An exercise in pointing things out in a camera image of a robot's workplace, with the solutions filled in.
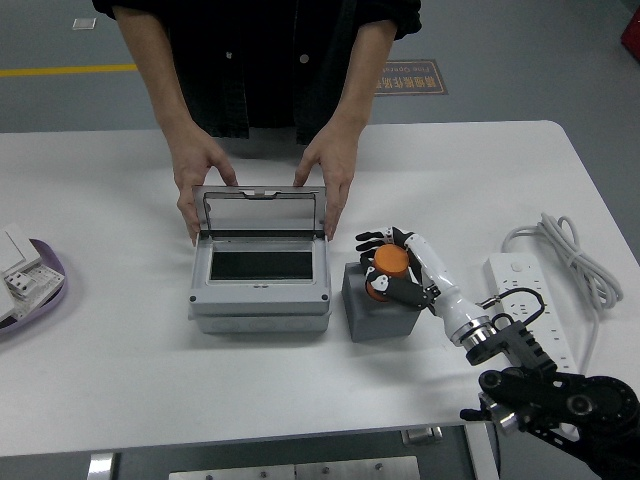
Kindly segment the person's right hand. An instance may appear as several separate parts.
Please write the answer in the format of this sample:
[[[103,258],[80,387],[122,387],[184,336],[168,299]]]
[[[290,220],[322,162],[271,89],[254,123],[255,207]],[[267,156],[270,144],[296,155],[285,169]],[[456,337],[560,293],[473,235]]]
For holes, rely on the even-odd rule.
[[[196,243],[200,221],[193,189],[202,186],[211,169],[226,186],[237,186],[237,177],[225,151],[193,121],[178,121],[162,127],[173,164],[174,182],[178,189],[177,208],[187,233]]]

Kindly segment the person's left hand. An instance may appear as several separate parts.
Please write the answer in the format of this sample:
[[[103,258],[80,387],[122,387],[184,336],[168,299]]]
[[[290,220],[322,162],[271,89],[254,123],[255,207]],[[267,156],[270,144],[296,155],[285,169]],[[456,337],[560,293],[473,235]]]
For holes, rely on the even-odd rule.
[[[360,136],[367,121],[359,116],[336,113],[305,148],[295,171],[293,186],[302,187],[314,166],[322,171],[326,188],[324,232],[331,241],[347,204],[357,161]]]

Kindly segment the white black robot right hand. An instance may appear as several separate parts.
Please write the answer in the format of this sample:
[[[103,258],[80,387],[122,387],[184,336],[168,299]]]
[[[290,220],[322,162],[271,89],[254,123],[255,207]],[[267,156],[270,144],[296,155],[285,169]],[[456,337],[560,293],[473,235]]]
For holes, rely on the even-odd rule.
[[[471,350],[496,333],[486,312],[468,300],[421,235],[385,227],[356,236],[365,286],[377,300],[428,309],[456,346]]]

